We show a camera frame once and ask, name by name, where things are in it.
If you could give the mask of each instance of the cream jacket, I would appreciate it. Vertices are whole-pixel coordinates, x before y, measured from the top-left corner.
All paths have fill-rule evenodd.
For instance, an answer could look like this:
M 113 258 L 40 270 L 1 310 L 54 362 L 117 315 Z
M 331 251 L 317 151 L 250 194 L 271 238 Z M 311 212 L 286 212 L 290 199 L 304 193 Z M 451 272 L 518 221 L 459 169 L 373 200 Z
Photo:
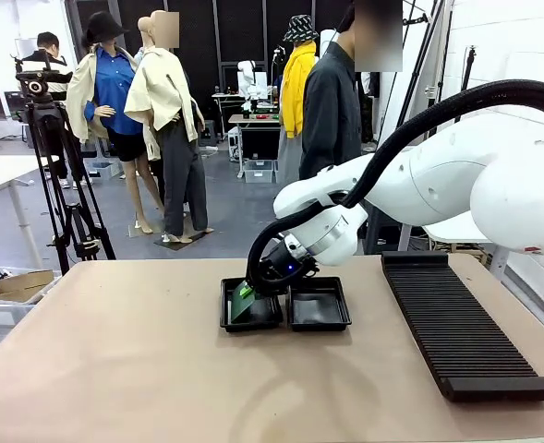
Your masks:
M 97 74 L 96 50 L 97 45 L 93 46 L 91 52 L 80 61 L 75 74 L 68 84 L 68 94 L 66 95 L 66 112 L 68 113 L 72 132 L 81 142 L 89 139 L 90 132 L 99 138 L 108 138 L 107 130 L 102 125 L 98 116 L 95 115 L 91 122 L 88 122 L 85 118 L 85 106 L 87 102 L 92 102 L 95 96 L 95 75 Z M 116 47 L 116 50 L 127 57 L 132 70 L 136 72 L 138 66 L 134 61 L 134 57 L 122 48 Z M 161 158 L 161 150 L 151 129 L 145 126 L 142 134 L 149 153 L 149 160 L 159 160 Z
M 161 48 L 144 51 L 127 95 L 124 113 L 144 125 L 162 129 L 181 112 L 188 141 L 198 138 L 186 75 L 179 59 Z

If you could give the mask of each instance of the yellow hoodie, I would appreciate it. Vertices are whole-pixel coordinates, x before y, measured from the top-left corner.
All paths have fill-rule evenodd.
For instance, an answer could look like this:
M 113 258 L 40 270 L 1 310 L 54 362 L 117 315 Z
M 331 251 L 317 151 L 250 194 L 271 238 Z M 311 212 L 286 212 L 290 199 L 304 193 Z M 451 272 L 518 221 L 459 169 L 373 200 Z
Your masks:
M 304 120 L 305 84 L 315 66 L 317 44 L 311 42 L 298 46 L 291 54 L 282 82 L 282 121 L 288 138 L 302 133 Z

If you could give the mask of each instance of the table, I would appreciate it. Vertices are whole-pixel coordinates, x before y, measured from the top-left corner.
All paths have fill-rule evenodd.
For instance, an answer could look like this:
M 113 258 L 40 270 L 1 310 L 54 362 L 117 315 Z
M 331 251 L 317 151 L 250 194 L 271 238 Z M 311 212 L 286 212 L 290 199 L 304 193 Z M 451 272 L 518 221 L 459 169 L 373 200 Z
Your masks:
M 429 238 L 447 245 L 454 243 L 491 243 L 490 239 L 475 225 L 470 211 L 450 220 L 441 221 L 440 223 L 432 224 L 430 226 L 424 226 L 423 229 L 426 231 Z M 491 260 L 490 271 L 498 280 L 503 278 L 509 256 L 509 249 L 496 245 Z
M 213 94 L 212 98 L 218 105 L 218 111 L 220 112 L 220 125 L 221 125 L 221 130 L 223 131 L 223 140 L 224 140 L 228 132 L 226 131 L 226 125 L 224 124 L 223 109 L 231 108 L 231 107 L 233 108 L 241 107 L 243 103 L 245 102 L 245 98 L 241 97 L 238 94 L 222 94 L 222 93 Z
M 42 158 L 42 165 L 47 165 L 48 161 Z M 31 259 L 37 269 L 43 269 L 42 258 L 38 251 L 33 234 L 31 233 L 30 223 L 25 217 L 21 199 L 17 191 L 18 186 L 29 186 L 29 183 L 18 180 L 24 174 L 38 170 L 38 160 L 35 155 L 0 155 L 0 191 L 7 188 L 13 202 L 13 207 L 17 214 L 18 226 L 25 238 L 25 243 L 30 251 Z
M 473 258 L 452 268 L 544 375 L 544 326 Z M 454 405 L 381 270 L 339 276 L 344 333 L 229 335 L 244 259 L 78 263 L 0 344 L 0 443 L 544 441 L 544 404 Z
M 240 143 L 240 149 L 238 150 L 238 174 L 236 178 L 243 178 L 245 174 L 244 164 L 243 164 L 243 131 L 279 131 L 280 130 L 280 121 L 277 118 L 274 118 L 278 114 L 263 114 L 267 115 L 268 118 L 257 119 L 257 118 L 245 118 L 242 114 L 234 114 L 228 120 L 228 123 L 231 125 L 236 125 L 238 128 L 238 137 Z

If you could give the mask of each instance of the black ribbed rack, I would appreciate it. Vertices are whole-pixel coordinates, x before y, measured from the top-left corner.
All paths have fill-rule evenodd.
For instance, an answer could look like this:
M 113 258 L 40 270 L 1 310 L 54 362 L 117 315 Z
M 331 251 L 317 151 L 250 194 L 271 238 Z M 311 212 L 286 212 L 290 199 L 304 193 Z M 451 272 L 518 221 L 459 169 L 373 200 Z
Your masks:
M 444 397 L 544 401 L 544 377 L 466 289 L 447 254 L 384 252 L 382 269 Z

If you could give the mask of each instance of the tripod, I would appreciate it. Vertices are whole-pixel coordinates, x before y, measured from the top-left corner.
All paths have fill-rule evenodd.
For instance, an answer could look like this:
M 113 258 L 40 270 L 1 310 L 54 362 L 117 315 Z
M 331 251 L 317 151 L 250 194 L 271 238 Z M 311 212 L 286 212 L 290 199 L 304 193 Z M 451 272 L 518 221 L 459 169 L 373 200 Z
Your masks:
M 67 249 L 72 244 L 77 257 L 82 261 L 96 260 L 103 245 L 105 255 L 115 260 L 114 249 L 109 239 L 107 229 L 103 224 L 102 215 L 91 186 L 91 180 L 83 165 L 80 145 L 72 134 L 72 128 L 64 106 L 54 102 L 47 89 L 47 81 L 52 81 L 54 71 L 22 72 L 17 74 L 22 89 L 27 91 L 28 102 L 22 119 L 29 125 L 31 141 L 38 159 L 38 167 L 42 175 L 43 191 L 50 210 L 50 220 L 54 230 L 54 240 L 48 245 L 56 248 L 60 269 L 65 275 L 70 269 Z M 51 141 L 60 140 L 61 149 L 64 149 L 74 182 L 79 192 L 78 203 L 66 203 L 62 187 L 58 181 L 54 161 L 52 160 Z M 45 157 L 50 169 L 50 183 L 48 185 L 42 164 Z M 85 179 L 89 184 L 89 194 L 98 222 L 95 224 L 91 209 L 81 185 Z

